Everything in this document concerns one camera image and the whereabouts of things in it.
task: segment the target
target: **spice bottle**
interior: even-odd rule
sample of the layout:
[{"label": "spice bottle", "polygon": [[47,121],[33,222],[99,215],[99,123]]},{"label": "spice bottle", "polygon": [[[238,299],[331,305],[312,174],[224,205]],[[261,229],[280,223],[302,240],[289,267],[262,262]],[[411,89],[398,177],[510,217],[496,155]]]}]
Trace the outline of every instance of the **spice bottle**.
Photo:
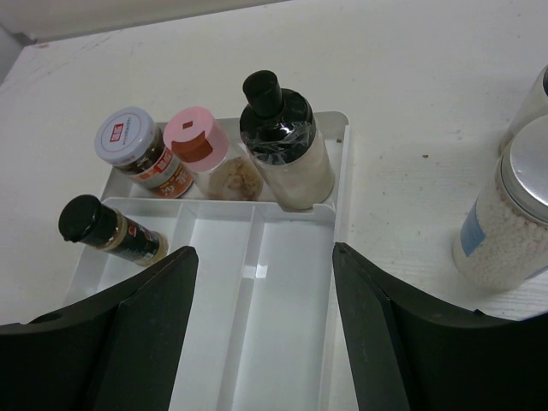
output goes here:
[{"label": "spice bottle", "polygon": [[166,256],[167,240],[123,216],[94,196],[72,199],[59,217],[59,232],[65,241],[82,242],[138,265],[152,265]]},{"label": "spice bottle", "polygon": [[499,151],[502,154],[506,146],[512,141],[522,128],[535,118],[548,114],[548,66],[544,67],[539,77],[533,83],[521,107],[509,125],[506,134],[500,142]]},{"label": "spice bottle", "polygon": [[164,143],[193,173],[203,195],[211,200],[253,201],[263,179],[249,156],[219,127],[211,112],[191,107],[165,126]]},{"label": "spice bottle", "polygon": [[157,197],[181,197],[192,185],[181,161],[165,147],[160,127],[138,107],[119,110],[103,122],[95,152]]},{"label": "spice bottle", "polygon": [[280,88],[271,71],[251,74],[243,92],[249,104],[240,117],[241,140],[277,202],[295,210],[321,203],[335,174],[310,104]]},{"label": "spice bottle", "polygon": [[490,289],[513,289],[548,269],[548,116],[514,138],[479,193],[453,246],[459,271]]}]

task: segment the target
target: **condiment container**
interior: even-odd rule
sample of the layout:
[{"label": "condiment container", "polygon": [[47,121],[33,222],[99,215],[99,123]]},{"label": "condiment container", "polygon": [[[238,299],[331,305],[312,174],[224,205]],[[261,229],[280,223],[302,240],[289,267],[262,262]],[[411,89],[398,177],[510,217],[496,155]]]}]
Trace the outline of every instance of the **condiment container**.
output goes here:
[{"label": "condiment container", "polygon": [[97,132],[95,152],[155,196],[181,197],[192,177],[165,147],[162,130],[138,107],[128,107],[107,118]]},{"label": "condiment container", "polygon": [[512,119],[506,134],[500,142],[499,151],[502,154],[506,146],[512,141],[522,128],[535,118],[548,114],[548,66],[544,67],[539,77],[533,83],[529,94],[521,103],[515,117]]},{"label": "condiment container", "polygon": [[548,268],[548,116],[514,138],[479,193],[453,246],[472,282],[505,290]]},{"label": "condiment container", "polygon": [[193,173],[194,182],[211,200],[256,200],[263,179],[249,156],[219,127],[211,112],[191,107],[165,126],[164,143]]},{"label": "condiment container", "polygon": [[243,92],[249,104],[240,117],[241,140],[277,202],[295,210],[321,203],[335,174],[308,101],[281,89],[266,70],[247,77]]},{"label": "condiment container", "polygon": [[158,262],[168,251],[163,235],[89,194],[80,195],[65,206],[59,217],[59,232],[65,241],[82,242],[143,266]]}]

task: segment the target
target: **white lid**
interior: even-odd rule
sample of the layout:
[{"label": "white lid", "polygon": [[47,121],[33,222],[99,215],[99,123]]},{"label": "white lid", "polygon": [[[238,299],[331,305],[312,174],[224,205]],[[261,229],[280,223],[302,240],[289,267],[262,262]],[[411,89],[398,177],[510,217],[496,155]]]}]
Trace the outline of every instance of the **white lid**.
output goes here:
[{"label": "white lid", "polygon": [[101,124],[95,137],[95,152],[109,164],[130,164],[145,154],[157,128],[139,107],[121,109]]},{"label": "white lid", "polygon": [[525,212],[548,223],[548,116],[525,126],[504,151],[501,175],[506,191]]}]

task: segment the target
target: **bottle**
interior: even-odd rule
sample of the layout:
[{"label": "bottle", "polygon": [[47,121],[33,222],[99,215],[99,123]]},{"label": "bottle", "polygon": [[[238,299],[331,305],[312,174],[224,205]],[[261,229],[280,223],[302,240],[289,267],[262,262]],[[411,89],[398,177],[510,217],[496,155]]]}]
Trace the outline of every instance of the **bottle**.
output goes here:
[{"label": "bottle", "polygon": [[210,200],[255,201],[263,179],[249,156],[219,127],[211,112],[191,107],[165,126],[165,145],[193,173]]},{"label": "bottle", "polygon": [[526,125],[497,162],[453,246],[472,282],[506,290],[548,269],[548,116]]},{"label": "bottle", "polygon": [[537,80],[529,94],[521,103],[521,107],[515,115],[512,123],[509,125],[506,134],[500,142],[498,148],[500,154],[503,153],[506,146],[512,141],[522,128],[527,126],[535,118],[548,114],[548,66],[540,72]]},{"label": "bottle", "polygon": [[89,194],[72,199],[59,217],[65,241],[82,242],[135,264],[152,265],[167,255],[163,235],[146,229]]},{"label": "bottle", "polygon": [[103,122],[95,152],[156,197],[176,199],[192,185],[192,177],[165,147],[160,127],[138,107],[119,110]]},{"label": "bottle", "polygon": [[249,104],[240,117],[241,140],[278,204],[305,210],[324,201],[335,174],[310,104],[266,70],[247,77],[243,92]]}]

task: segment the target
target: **blue label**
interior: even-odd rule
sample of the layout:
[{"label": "blue label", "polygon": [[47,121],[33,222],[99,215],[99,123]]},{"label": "blue label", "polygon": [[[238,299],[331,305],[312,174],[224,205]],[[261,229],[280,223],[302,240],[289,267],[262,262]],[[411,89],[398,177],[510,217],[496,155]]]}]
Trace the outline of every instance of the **blue label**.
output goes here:
[{"label": "blue label", "polygon": [[473,253],[485,239],[485,233],[480,227],[478,215],[476,214],[477,203],[478,200],[474,203],[472,210],[468,213],[468,217],[466,217],[466,220],[461,228],[462,251],[464,251],[467,257],[470,257],[470,254]]},{"label": "blue label", "polygon": [[546,267],[542,267],[540,270],[535,271],[533,274],[531,274],[529,277],[527,277],[526,280],[530,280],[531,278],[535,278],[536,276],[538,276],[539,274],[542,274],[546,270],[548,270],[548,265]]}]

